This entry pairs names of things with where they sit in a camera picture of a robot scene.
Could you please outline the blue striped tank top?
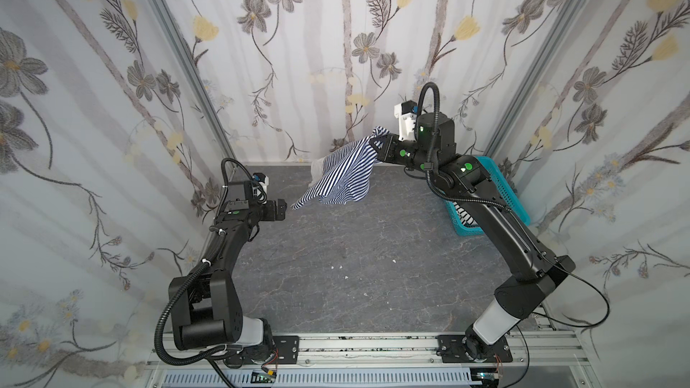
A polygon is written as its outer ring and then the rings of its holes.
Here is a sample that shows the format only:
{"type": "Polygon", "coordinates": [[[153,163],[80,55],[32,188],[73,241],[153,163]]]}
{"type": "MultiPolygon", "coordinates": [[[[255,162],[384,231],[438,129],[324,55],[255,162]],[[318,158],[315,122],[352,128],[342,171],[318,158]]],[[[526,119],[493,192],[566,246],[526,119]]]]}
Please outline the blue striped tank top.
{"type": "Polygon", "coordinates": [[[292,206],[299,210],[310,202],[322,205],[346,205],[358,202],[368,195],[369,182],[377,160],[380,138],[390,132],[381,127],[369,136],[350,142],[321,159],[312,162],[312,182],[305,194],[292,206]]]}

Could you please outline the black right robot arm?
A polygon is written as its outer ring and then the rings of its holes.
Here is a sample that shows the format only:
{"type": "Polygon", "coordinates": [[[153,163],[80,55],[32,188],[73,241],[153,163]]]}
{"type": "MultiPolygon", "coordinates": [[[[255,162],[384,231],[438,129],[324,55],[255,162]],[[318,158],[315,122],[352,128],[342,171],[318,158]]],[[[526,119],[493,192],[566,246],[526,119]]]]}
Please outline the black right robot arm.
{"type": "Polygon", "coordinates": [[[494,299],[466,330],[460,357],[482,362],[503,349],[506,334],[524,321],[575,269],[539,242],[504,199],[497,181],[474,156],[458,154],[445,115],[423,114],[415,139],[397,135],[370,142],[377,159],[423,172],[432,193],[458,204],[478,224],[501,254],[510,277],[494,291],[494,299]]]}

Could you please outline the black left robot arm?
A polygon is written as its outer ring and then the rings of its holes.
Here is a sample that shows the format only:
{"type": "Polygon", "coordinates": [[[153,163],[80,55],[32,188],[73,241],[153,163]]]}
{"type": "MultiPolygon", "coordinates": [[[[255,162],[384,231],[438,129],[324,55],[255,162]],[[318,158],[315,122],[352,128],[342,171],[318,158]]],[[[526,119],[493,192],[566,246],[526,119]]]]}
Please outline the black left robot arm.
{"type": "Polygon", "coordinates": [[[260,223],[286,216],[287,203],[269,200],[262,180],[258,174],[224,186],[201,260],[171,281],[155,333],[156,353],[166,363],[181,366],[214,357],[238,366],[273,358],[269,323],[244,315],[233,282],[240,253],[258,235],[260,223]]]}

